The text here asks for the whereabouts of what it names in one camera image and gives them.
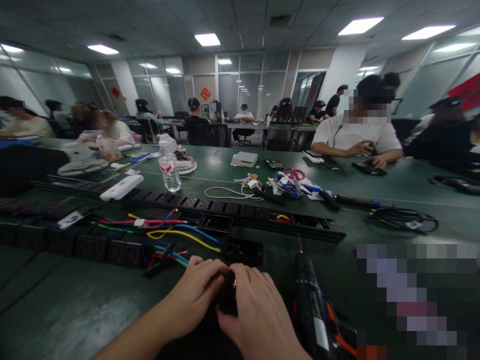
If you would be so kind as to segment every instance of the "green table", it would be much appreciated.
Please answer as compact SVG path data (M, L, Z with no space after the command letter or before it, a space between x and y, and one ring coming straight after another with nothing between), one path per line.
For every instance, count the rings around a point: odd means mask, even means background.
M55 140L44 142L43 146L58 147L61 143L62 141ZM233 181L246 177L247 173L257 174L258 179L264 183L273 172L267 169L263 160L278 159L288 167L302 170L311 181L335 194L395 203L399 207L426 212L439 219L440 227L436 232L419 235L391 230L371 222L367 220L366 209L347 206L345 211L333 212L322 202L309 200L306 196L287 203L286 209L293 212L336 219L346 232L346 238L338 245L313 239L304 239L302 244L303 250L313 260L316 274L326 293L359 330L365 329L372 321L371 315L365 309L372 307L377 295L357 272L357 261L353 254L357 245L479 242L480 227L476 223L480 216L478 198L431 185L428 182L429 177L448 173L422 161L401 159L388 166L387 176L371 177L352 168L353 159L337 159L340 170L329 170L309 162L303 158L302 153L258 150L257 165L260 167L257 169L230 165L232 156L238 149L202 146L186 148L189 155L197 161L198 168L193 173L181 176L181 190L178 194L182 196L205 199L204 191L211 187L239 191L240 185ZM142 149L126 152L155 152L158 149L144 145ZM134 168L140 170L145 178L139 185L140 188L166 191L156 159L135 165ZM125 175L106 169L95 176L108 184L115 184ZM222 190L210 194L231 195ZM98 204L93 200L36 189L27 191L22 196L67 201L84 206ZM251 200L231 201L251 204ZM266 201L261 205L271 209L285 209ZM101 212L105 216L119 219L128 213L135 213L135 209L110 204ZM262 270L271 274L285 301L290 303L293 258L299 250L297 238L238 227L233 229L233 235L264 243L265 260ZM217 256L216 253L183 237L177 238L177 247L188 249L190 256L199 255L204 259ZM0 247L0 285L21 269L32 253L20 248ZM8 307L4 314L0 315L0 329L3 330L0 336L0 355L3 356L0 357L86 359L161 300L182 276L183 271L177 264L152 280L146 280L141 277L139 270L42 253L30 261L16 275L14 281L8 283L0 292L0 309ZM166 358L178 357L178 352L181 351L180 357L189 359L240 358L235 347L220 332L208 331L214 323L214 317L207 318L206 323L194 334L171 344L162 355Z

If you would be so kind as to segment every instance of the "red scissors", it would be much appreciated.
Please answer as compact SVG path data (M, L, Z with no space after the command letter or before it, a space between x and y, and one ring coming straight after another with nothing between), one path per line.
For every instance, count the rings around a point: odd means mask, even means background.
M299 182L305 179L304 172L298 169L292 169L291 167L286 167L285 169L283 169L283 173L293 180L293 184L295 185L296 191L300 193Z

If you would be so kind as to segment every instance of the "white fan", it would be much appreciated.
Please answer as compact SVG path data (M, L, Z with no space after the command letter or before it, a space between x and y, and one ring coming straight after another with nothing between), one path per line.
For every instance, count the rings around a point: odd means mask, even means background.
M109 165L105 159L94 158L95 153L92 150L76 141L66 143L62 150L70 162L58 169L57 173L61 176L89 174Z

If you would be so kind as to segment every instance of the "air vent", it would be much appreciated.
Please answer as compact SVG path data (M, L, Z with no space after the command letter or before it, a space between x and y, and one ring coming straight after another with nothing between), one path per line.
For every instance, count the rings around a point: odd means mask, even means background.
M118 35L115 35L115 34L110 34L110 35L107 35L107 38L110 38L112 40L115 40L119 43L122 43L122 42L126 42L127 40L121 36L118 36Z
M291 15L272 16L270 19L271 28L286 27L289 24Z

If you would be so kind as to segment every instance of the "red diamond sign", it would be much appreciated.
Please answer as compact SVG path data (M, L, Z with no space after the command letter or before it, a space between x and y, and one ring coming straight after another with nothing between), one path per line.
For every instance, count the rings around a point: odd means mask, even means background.
M200 93L200 96L201 96L205 101L207 101L207 100L209 99L210 95L212 95L212 94L210 93L210 91L209 91L206 87L204 87L203 90L202 90L201 93Z

